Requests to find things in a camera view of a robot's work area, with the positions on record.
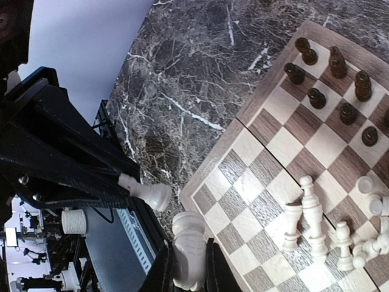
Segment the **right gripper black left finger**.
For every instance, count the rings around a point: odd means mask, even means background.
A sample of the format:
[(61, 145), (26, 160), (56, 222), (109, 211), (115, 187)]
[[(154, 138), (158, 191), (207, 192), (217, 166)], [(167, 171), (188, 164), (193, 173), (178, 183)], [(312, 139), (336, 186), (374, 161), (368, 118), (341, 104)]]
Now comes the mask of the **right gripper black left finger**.
[(174, 291), (174, 268), (176, 257), (172, 243), (164, 243), (144, 280), (146, 292)]

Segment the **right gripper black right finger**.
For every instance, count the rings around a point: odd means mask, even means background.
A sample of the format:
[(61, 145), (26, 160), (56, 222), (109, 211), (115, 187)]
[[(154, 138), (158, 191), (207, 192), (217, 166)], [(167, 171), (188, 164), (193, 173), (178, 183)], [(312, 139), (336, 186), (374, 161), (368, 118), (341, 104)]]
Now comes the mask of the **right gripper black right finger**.
[(206, 249), (205, 290), (208, 292), (242, 292), (220, 246), (209, 238)]

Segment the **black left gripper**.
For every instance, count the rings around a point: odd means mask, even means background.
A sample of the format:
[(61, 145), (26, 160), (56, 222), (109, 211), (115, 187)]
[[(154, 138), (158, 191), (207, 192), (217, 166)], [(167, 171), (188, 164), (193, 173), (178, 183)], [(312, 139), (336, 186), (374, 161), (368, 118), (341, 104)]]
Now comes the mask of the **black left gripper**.
[(70, 103), (53, 68), (40, 67), (1, 101), (1, 194), (37, 209), (127, 208), (120, 175), (140, 167)]

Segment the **white rook corner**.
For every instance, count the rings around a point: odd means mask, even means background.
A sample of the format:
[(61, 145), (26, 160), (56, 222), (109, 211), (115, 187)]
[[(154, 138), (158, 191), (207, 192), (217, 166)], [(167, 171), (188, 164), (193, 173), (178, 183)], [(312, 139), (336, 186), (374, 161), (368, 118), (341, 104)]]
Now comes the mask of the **white rook corner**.
[(129, 191), (130, 196), (143, 200), (152, 210), (163, 212), (169, 205), (172, 189), (165, 184), (144, 185), (135, 178), (121, 173), (118, 185)]

